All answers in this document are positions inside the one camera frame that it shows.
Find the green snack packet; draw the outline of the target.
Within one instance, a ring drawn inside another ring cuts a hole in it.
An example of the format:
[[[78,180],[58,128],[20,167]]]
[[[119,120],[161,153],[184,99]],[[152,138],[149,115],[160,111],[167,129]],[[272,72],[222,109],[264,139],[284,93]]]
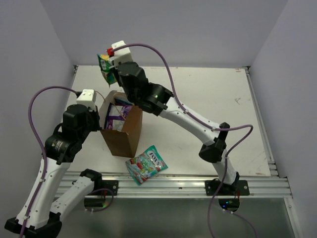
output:
[[[115,76],[115,68],[110,62],[110,57],[108,55],[97,54],[97,58],[104,80],[109,86],[115,84],[117,82]]]

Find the blue Kettle chips bag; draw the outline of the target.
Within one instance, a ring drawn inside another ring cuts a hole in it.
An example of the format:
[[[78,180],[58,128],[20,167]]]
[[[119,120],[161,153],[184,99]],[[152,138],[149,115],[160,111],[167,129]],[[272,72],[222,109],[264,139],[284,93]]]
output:
[[[115,102],[116,105],[132,106],[132,104],[130,102],[122,100],[122,99],[118,99],[118,98],[115,98],[114,102]]]

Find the purple white snack packet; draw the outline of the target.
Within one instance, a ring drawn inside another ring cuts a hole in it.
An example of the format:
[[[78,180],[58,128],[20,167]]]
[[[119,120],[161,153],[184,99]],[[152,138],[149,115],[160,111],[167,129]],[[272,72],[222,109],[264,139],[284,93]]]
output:
[[[132,105],[109,104],[104,129],[122,131],[125,120],[132,109]]]

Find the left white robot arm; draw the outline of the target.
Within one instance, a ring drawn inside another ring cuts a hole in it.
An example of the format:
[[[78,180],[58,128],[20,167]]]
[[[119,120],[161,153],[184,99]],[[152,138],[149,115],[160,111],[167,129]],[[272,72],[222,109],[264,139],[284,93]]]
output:
[[[102,175],[85,169],[75,184],[54,200],[60,182],[89,133],[99,131],[96,106],[74,104],[67,107],[60,123],[45,141],[36,182],[20,213],[6,221],[4,228],[26,238],[55,238],[63,219],[89,193],[102,191]]]

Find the brown paper bag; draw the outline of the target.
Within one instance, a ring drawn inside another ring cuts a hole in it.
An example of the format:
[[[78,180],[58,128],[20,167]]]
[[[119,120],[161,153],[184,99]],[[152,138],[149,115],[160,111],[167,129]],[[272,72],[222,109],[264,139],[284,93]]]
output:
[[[105,119],[109,104],[115,105],[114,99],[128,101],[125,94],[118,91],[110,91],[104,98],[99,108],[101,135],[113,156],[132,158],[136,155],[142,130],[143,113],[140,108],[132,105],[122,131],[104,129]]]

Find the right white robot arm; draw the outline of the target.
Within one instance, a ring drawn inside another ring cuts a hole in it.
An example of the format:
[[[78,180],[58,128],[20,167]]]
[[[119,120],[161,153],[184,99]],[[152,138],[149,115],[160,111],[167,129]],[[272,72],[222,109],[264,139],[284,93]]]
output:
[[[230,195],[238,189],[239,175],[225,156],[229,124],[214,123],[185,109],[177,103],[176,97],[167,88],[150,83],[145,71],[135,62],[119,64],[115,76],[131,103],[144,112],[179,125],[202,142],[199,157],[212,163],[219,179],[222,180],[220,188],[223,193]]]

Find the teal Fox's candy bag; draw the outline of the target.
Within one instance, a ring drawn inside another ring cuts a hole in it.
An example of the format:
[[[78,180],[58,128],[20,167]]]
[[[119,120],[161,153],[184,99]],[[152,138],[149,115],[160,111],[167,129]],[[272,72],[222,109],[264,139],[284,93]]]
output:
[[[168,165],[154,145],[150,146],[142,154],[127,160],[125,165],[137,185],[143,184],[157,173],[168,169]]]

